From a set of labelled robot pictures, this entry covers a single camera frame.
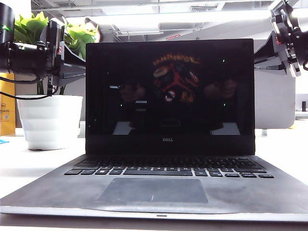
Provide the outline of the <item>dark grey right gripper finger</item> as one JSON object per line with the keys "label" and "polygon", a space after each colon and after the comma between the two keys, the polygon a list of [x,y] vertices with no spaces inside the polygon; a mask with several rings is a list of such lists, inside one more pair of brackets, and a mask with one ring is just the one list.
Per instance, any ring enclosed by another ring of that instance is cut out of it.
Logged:
{"label": "dark grey right gripper finger", "polygon": [[265,61],[269,58],[277,57],[277,52],[274,50],[276,48],[276,34],[271,32],[270,36],[266,40],[265,44],[262,45],[255,53],[255,61]]}
{"label": "dark grey right gripper finger", "polygon": [[265,70],[284,70],[285,66],[279,58],[268,58],[265,60],[255,61],[254,68]]}

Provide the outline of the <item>black grey right gripper body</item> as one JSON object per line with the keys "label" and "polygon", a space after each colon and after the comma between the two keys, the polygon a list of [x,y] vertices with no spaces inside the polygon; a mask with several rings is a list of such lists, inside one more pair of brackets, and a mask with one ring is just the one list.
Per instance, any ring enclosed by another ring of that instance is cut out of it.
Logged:
{"label": "black grey right gripper body", "polygon": [[284,46],[282,63],[286,72],[297,77],[301,74],[301,29],[297,17],[293,16],[294,9],[287,0],[275,0],[269,10],[276,41]]}

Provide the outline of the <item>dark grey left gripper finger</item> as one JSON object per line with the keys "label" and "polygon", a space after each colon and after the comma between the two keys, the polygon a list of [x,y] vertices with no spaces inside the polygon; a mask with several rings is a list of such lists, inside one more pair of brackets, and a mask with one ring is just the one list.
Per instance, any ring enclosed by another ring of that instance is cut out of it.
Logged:
{"label": "dark grey left gripper finger", "polygon": [[79,73],[64,73],[62,78],[62,85],[67,85],[79,79],[86,77],[86,71],[82,70]]}
{"label": "dark grey left gripper finger", "polygon": [[64,45],[63,61],[65,64],[70,64],[83,69],[86,67],[86,61],[73,53],[66,44]]}

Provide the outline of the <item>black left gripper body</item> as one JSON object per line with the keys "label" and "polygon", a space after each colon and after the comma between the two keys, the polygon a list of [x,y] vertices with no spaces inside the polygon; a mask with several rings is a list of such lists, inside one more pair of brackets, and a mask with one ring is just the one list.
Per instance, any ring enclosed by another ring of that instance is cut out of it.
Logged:
{"label": "black left gripper body", "polygon": [[61,54],[64,50],[60,42],[64,37],[64,27],[54,20],[50,20],[43,29],[37,41],[36,75],[37,94],[44,94],[43,80],[47,78],[47,93],[53,92],[54,86],[61,85],[63,62]]}

